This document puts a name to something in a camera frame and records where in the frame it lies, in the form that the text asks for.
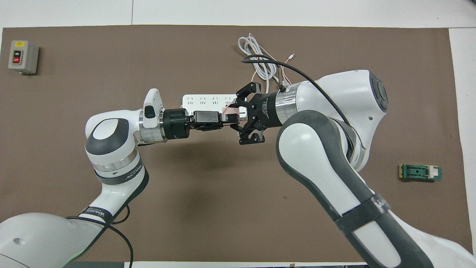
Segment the gray switch box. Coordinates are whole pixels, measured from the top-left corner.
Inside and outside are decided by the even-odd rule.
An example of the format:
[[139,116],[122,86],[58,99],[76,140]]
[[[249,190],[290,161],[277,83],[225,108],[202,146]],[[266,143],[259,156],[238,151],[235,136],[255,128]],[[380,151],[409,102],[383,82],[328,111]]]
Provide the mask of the gray switch box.
[[36,73],[38,47],[30,41],[13,40],[10,46],[8,69],[21,74]]

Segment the power strip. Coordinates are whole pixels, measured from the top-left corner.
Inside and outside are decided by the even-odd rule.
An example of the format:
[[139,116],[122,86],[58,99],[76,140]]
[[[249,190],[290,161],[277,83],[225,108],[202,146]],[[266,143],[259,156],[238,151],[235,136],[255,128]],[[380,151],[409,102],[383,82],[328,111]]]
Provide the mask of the power strip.
[[[236,98],[235,94],[186,94],[182,98],[182,108],[188,115],[194,111],[217,111],[222,113],[223,108]],[[246,118],[246,108],[239,108],[240,119]]]

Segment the green electronic component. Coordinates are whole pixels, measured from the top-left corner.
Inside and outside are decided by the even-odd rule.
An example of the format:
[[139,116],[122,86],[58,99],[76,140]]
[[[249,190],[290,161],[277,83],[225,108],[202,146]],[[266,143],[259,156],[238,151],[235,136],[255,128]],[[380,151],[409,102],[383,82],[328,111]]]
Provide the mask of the green electronic component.
[[441,167],[437,165],[400,165],[400,178],[441,181]]

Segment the black cable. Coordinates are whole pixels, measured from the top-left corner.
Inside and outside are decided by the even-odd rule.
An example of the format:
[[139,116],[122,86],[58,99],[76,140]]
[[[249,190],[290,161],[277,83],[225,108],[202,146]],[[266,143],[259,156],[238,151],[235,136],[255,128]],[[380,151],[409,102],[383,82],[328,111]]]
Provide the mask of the black cable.
[[[265,59],[268,59],[268,60],[251,60],[250,58],[265,58]],[[292,65],[289,65],[287,63],[284,63],[284,62],[275,61],[271,57],[268,57],[266,55],[260,55],[260,54],[248,55],[248,56],[244,57],[241,62],[242,63],[272,63],[272,64],[284,66],[288,69],[291,69],[291,70],[297,72],[302,77],[306,78],[306,80],[308,80],[315,88],[317,88],[317,90],[319,90],[319,92],[321,92],[321,94],[332,105],[332,107],[334,107],[334,109],[337,111],[337,113],[340,115],[340,117],[342,117],[342,120],[344,120],[344,122],[348,126],[351,126],[347,117],[340,110],[340,108],[337,106],[337,104],[329,97],[329,95],[316,82],[314,82],[314,80],[312,80],[312,78],[310,78],[307,74],[305,74],[303,71],[299,70],[298,68],[296,68]]]
[[129,217],[130,215],[130,209],[129,209],[129,205],[126,205],[126,208],[127,208],[127,215],[120,221],[115,221],[113,222],[112,224],[119,224],[119,223],[123,223],[127,220],[127,218]]
[[93,222],[93,223],[97,223],[99,225],[102,225],[106,228],[109,228],[111,230],[113,230],[114,232],[116,232],[120,237],[122,237],[122,239],[124,239],[124,241],[127,243],[127,246],[129,247],[129,250],[130,250],[130,262],[129,262],[129,268],[132,268],[132,262],[134,261],[134,251],[132,250],[132,245],[131,243],[129,242],[129,239],[127,239],[127,237],[121,233],[119,230],[117,230],[116,228],[112,227],[111,225],[108,225],[106,223],[103,223],[102,221],[98,221],[98,220],[93,220],[93,219],[90,219],[90,218],[84,218],[84,217],[66,217],[66,219],[68,220],[84,220],[84,221],[89,221],[89,222]]

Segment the brown mat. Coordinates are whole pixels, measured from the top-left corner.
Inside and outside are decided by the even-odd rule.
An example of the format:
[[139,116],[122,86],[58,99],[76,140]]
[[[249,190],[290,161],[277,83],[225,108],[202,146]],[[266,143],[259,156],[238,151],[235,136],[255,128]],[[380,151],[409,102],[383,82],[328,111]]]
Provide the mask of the brown mat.
[[[5,28],[0,66],[0,221],[27,212],[75,216],[100,193],[84,152],[97,113],[142,106],[152,87],[166,108],[187,93],[234,93],[253,73],[238,37],[315,79],[369,69],[389,111],[361,175],[410,225],[471,251],[447,29],[238,26]],[[38,74],[7,69],[11,40],[40,47]],[[287,71],[294,82],[302,81]],[[361,261],[304,186],[279,166],[278,129],[238,145],[229,129],[140,148],[150,173],[119,229],[136,260]],[[403,182],[399,164],[439,165],[443,180]],[[81,260],[127,261],[106,234]]]

